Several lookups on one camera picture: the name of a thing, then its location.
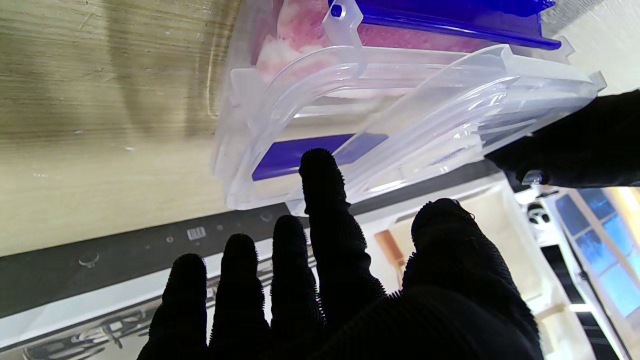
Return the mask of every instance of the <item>clear plastic container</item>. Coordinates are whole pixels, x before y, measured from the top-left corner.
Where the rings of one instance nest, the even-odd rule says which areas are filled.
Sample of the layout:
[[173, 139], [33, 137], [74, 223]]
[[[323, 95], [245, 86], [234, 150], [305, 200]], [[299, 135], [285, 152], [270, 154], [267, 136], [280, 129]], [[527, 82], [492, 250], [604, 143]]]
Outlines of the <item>clear plastic container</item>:
[[364, 200], [481, 159], [582, 108], [602, 87], [508, 45], [472, 54], [366, 47], [354, 0], [335, 3], [342, 13], [323, 22], [334, 45], [273, 79], [235, 60], [234, 44], [250, 33], [234, 34], [214, 155], [230, 208], [285, 201], [302, 214], [297, 169], [315, 147], [333, 152], [348, 200]]

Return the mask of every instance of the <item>plastic lid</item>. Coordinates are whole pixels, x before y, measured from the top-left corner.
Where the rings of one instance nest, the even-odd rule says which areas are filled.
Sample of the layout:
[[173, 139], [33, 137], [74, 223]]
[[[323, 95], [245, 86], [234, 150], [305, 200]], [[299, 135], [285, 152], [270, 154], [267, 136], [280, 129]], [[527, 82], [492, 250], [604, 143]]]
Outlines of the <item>plastic lid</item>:
[[[329, 0], [342, 15], [349, 1]], [[540, 12], [551, 0], [355, 0], [363, 24], [480, 38], [491, 42], [555, 50], [561, 43], [542, 37]]]
[[227, 206], [304, 211], [302, 154], [333, 152], [356, 202], [454, 170], [591, 102], [601, 84], [563, 63], [514, 55], [363, 47], [353, 0], [323, 22], [335, 46], [273, 79], [232, 69], [214, 173]]

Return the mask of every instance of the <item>pink food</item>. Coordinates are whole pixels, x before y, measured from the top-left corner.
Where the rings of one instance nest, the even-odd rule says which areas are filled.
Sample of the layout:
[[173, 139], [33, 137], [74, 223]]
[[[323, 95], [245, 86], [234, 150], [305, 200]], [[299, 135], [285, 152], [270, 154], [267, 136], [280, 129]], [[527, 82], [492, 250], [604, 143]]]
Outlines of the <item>pink food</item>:
[[[273, 79], [284, 67], [301, 56], [331, 46], [322, 21], [327, 0], [284, 0], [277, 22], [277, 36], [268, 35], [257, 57], [256, 67], [265, 80]], [[484, 42], [424, 31], [362, 24], [358, 34], [364, 46], [441, 50], [472, 53]]]

